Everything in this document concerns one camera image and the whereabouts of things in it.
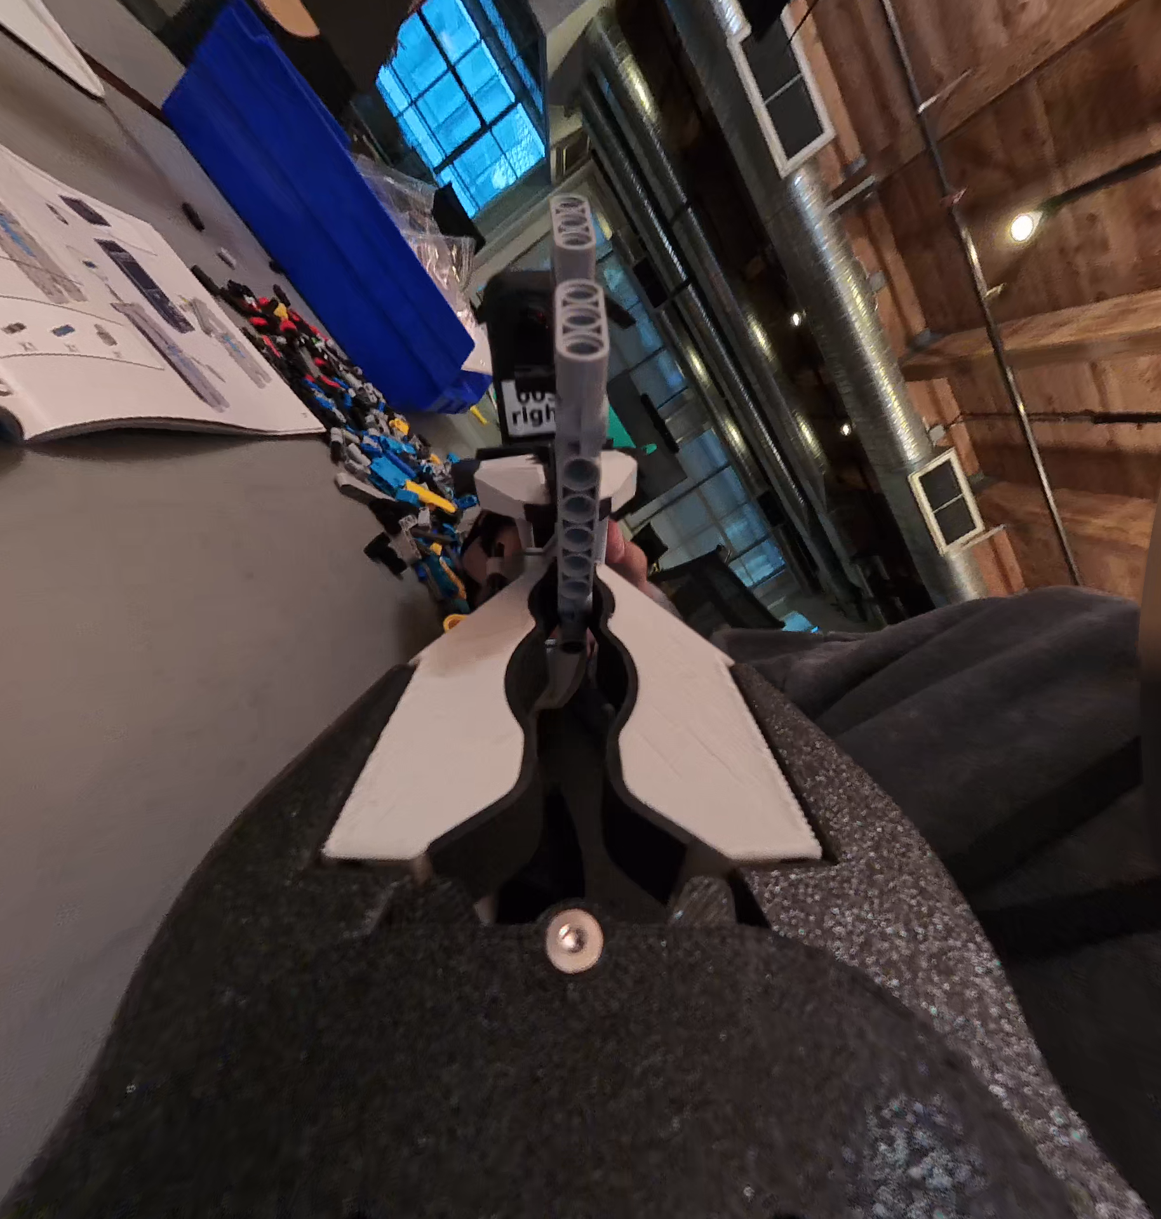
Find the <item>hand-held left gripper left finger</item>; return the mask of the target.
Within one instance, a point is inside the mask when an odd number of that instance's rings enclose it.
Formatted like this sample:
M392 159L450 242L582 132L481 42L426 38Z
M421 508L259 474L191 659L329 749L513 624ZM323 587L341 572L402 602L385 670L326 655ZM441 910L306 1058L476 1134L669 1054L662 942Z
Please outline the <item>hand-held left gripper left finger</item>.
M515 647L533 628L541 559L423 647L404 692L322 849L330 861L411 863L521 774L524 727L506 695Z

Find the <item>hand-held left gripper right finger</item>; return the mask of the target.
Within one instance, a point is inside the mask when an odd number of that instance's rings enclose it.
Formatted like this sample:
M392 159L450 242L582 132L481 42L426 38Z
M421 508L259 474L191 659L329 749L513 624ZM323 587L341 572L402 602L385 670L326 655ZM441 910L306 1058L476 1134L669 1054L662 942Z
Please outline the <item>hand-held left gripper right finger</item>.
M628 804L730 865L816 861L822 847L732 677L732 661L608 566L601 625L626 674L613 721Z

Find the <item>grey hinged toy assembly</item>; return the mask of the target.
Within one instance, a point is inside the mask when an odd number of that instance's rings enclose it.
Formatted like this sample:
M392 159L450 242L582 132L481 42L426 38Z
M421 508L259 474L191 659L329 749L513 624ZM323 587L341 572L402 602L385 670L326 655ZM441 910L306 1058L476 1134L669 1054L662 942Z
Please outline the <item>grey hinged toy assembly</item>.
M600 287L589 278L560 281L553 296L553 325L558 629L547 655L540 708L564 706L583 677L593 576L604 555L600 484L608 332Z

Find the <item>person's right hand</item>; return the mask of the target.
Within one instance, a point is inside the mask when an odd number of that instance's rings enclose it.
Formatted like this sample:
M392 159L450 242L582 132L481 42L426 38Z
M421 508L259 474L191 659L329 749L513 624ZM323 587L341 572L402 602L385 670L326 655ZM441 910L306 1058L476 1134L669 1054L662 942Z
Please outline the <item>person's right hand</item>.
M649 589L649 563L643 551L627 538L617 521L607 521L604 564L631 586Z

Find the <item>pile of toy bricks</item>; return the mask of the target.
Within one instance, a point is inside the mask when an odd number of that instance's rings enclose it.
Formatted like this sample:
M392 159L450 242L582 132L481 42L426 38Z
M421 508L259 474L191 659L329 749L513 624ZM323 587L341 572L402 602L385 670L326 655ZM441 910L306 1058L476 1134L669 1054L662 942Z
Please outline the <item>pile of toy bricks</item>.
M279 374L323 427L336 489L374 518L368 560L394 578L412 575L441 628L458 625L472 610L461 559L477 503L454 491L458 458L438 455L281 285L262 295L236 280L219 284L198 265L191 274L201 287L186 299L196 319L208 322L209 302L225 307L240 326L242 352Z

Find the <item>clear plastic bag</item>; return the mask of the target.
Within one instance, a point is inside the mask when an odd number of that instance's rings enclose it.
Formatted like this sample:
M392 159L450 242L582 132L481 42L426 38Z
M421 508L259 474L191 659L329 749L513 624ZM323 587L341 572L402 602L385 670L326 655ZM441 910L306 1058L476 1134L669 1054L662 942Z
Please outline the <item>clear plastic bag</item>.
M432 216L435 186L364 153L353 153L352 160L453 311L460 319L470 321L469 280L476 239L447 235L439 227Z

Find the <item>blue storage bin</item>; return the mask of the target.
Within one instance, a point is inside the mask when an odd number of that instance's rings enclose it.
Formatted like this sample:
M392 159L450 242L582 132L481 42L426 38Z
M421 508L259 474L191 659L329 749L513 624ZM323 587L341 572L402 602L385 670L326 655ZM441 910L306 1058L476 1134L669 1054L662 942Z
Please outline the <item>blue storage bin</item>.
M329 336L402 412L460 416L476 342L249 2L225 2L161 106Z

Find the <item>white air vent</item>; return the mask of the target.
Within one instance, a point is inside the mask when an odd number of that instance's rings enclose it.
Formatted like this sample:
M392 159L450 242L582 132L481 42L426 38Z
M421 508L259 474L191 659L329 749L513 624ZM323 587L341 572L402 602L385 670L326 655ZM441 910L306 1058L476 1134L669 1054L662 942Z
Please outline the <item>white air vent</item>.
M835 137L800 38L782 15L762 38L741 27L728 49L771 160L786 176Z
M954 449L944 449L910 473L907 483L939 555L962 551L984 537L986 526Z

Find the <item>open instruction booklet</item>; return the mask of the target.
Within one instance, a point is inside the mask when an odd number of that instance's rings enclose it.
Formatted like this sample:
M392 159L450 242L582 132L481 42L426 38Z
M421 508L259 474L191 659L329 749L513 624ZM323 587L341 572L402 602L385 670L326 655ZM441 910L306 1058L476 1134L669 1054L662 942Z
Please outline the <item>open instruction booklet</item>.
M141 219L0 144L0 432L322 424Z

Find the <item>person's grey sweatshirt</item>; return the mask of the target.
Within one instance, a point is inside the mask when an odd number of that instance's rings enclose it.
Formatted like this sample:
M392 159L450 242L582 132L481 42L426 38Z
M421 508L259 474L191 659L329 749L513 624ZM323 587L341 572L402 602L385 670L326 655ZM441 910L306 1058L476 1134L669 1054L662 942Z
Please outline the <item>person's grey sweatshirt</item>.
M1161 857L1136 703L819 725L940 857L1064 1093L1161 1216Z

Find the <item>white paper sheet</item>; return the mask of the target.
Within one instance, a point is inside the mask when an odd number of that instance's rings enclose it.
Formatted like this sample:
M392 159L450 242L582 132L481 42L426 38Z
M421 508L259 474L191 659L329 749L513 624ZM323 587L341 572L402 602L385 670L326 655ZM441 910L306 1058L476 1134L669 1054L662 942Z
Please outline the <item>white paper sheet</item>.
M0 28L93 99L104 99L99 76L40 1L0 1Z

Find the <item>metal ventilation duct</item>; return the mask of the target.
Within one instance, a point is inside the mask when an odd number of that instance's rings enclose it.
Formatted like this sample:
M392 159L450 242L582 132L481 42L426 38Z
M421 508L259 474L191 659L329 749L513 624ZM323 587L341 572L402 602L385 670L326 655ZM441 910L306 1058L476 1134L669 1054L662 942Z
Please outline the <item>metal ventilation duct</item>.
M966 546L940 551L913 492L935 449L813 160L784 172L771 157L728 47L730 4L666 8L928 593L936 605L985 597L978 561Z

